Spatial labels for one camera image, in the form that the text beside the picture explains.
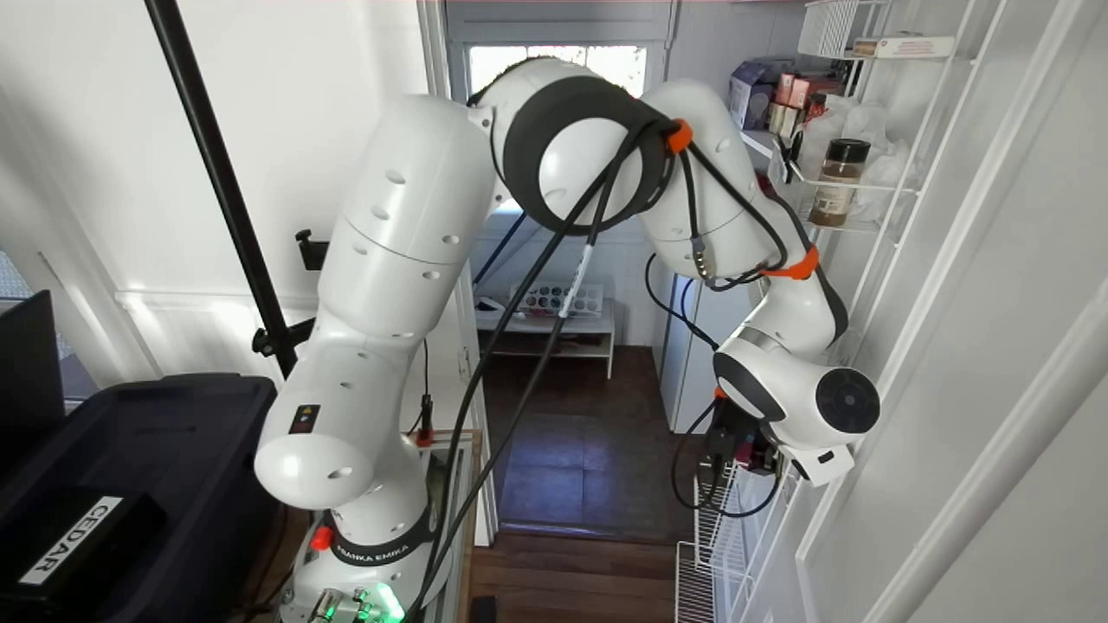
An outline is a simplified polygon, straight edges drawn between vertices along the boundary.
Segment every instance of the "bottle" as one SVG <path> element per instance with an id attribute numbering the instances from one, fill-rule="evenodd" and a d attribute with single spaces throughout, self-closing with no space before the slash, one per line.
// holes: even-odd
<path id="1" fill-rule="evenodd" d="M 867 170 L 867 157 L 868 157 L 868 144 L 864 139 L 836 139 L 829 146 L 825 167 L 820 167 L 820 193 L 816 205 L 810 208 L 808 222 L 836 230 L 844 222 L 852 197 L 856 197 L 856 184 L 864 181 Z"/>

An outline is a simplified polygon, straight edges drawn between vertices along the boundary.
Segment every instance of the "white label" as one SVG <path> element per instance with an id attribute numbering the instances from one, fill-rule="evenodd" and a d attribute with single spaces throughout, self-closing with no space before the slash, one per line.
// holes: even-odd
<path id="1" fill-rule="evenodd" d="M 61 543 L 54 543 L 33 567 L 28 575 L 20 577 L 20 584 L 47 584 L 48 575 L 55 575 L 71 559 L 74 550 L 91 537 L 97 534 L 97 528 L 116 512 L 116 507 L 122 507 L 125 498 L 119 494 L 101 494 L 95 502 L 95 510 L 88 510 L 67 534 Z"/>

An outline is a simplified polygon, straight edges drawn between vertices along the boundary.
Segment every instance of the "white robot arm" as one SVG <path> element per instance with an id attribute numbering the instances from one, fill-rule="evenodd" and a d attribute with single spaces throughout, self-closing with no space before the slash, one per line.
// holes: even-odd
<path id="1" fill-rule="evenodd" d="M 616 152 L 626 157 L 616 178 L 583 205 Z M 297 560 L 283 621 L 311 621 L 326 594 L 354 595 L 381 581 L 407 607 L 426 595 L 431 502 L 415 447 L 398 433 L 398 404 L 408 361 L 469 265 L 494 184 L 560 231 L 641 215 L 665 265 L 706 286 L 767 276 L 767 302 L 713 365 L 720 387 L 808 482 L 844 475 L 849 442 L 878 423 L 873 386 L 820 365 L 844 311 L 804 230 L 756 189 L 710 91 L 669 85 L 633 102 L 580 66 L 542 61 L 507 74 L 471 109 L 407 99 L 372 139 L 331 244 L 314 334 L 258 452 L 265 490 L 324 512 L 326 529 Z"/>

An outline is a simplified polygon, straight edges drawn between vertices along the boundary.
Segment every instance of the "label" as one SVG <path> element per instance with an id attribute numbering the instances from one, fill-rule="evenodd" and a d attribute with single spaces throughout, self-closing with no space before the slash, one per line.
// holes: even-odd
<path id="1" fill-rule="evenodd" d="M 101 494 L 67 534 L 55 540 L 20 577 L 20 584 L 47 584 L 74 550 L 103 528 L 103 519 L 122 507 L 119 494 Z"/>
<path id="2" fill-rule="evenodd" d="M 297 404 L 297 411 L 292 415 L 288 433 L 292 437 L 306 437 L 306 433 L 314 430 L 314 421 L 320 421 L 320 404 Z"/>

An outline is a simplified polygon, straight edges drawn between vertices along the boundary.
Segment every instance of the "spice jar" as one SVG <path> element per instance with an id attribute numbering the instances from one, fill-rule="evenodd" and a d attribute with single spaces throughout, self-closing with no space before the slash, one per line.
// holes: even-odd
<path id="1" fill-rule="evenodd" d="M 868 157 L 868 144 L 864 139 L 836 139 L 829 146 L 829 157 L 820 167 L 825 189 L 808 222 L 830 227 L 830 230 L 844 222 L 856 197 L 856 184 L 864 181 L 864 170 L 867 170 L 867 157 Z"/>

